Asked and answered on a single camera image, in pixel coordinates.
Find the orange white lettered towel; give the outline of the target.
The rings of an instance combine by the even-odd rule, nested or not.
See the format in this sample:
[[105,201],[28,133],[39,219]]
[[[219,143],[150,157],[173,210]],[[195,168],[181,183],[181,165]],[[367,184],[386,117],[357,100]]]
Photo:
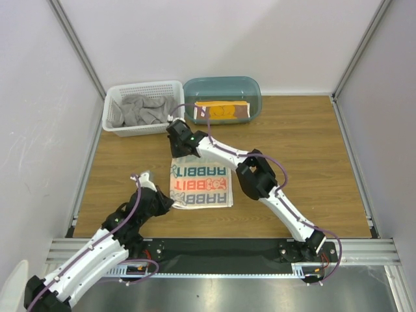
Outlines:
[[192,155],[172,159],[170,198],[182,210],[232,207],[231,170]]

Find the yellow brown bear towel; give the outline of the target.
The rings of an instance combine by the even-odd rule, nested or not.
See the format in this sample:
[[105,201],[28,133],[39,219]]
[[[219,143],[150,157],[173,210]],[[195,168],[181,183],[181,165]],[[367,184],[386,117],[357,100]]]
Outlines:
[[250,104],[247,101],[197,101],[194,119],[224,121],[250,118]]

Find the grey towel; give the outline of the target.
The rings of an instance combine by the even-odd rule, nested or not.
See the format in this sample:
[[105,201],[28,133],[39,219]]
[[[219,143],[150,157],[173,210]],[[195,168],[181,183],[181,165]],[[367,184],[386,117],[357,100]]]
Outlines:
[[115,104],[112,127],[134,127],[163,124],[169,113],[177,106],[172,96],[150,98],[143,95],[125,96],[120,104]]

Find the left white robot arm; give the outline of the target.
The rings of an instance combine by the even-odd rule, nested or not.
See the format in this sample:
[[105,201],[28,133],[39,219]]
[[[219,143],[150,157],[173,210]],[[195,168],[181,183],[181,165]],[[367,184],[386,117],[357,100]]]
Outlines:
[[140,187],[111,213],[94,236],[64,264],[43,278],[31,277],[24,292],[27,311],[71,311],[110,269],[144,250],[139,229],[150,218],[165,215],[173,199],[159,188]]

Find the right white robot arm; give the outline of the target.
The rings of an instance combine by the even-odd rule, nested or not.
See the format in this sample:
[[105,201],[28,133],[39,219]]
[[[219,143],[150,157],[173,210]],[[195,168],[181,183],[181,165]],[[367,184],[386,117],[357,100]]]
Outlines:
[[326,236],[304,217],[283,192],[272,167],[271,157],[255,149],[251,152],[232,148],[203,131],[193,132],[182,118],[168,117],[166,128],[172,157],[193,155],[214,161],[236,173],[240,188],[252,200],[266,205],[286,226],[293,239],[300,243],[299,252],[306,261],[322,255]]

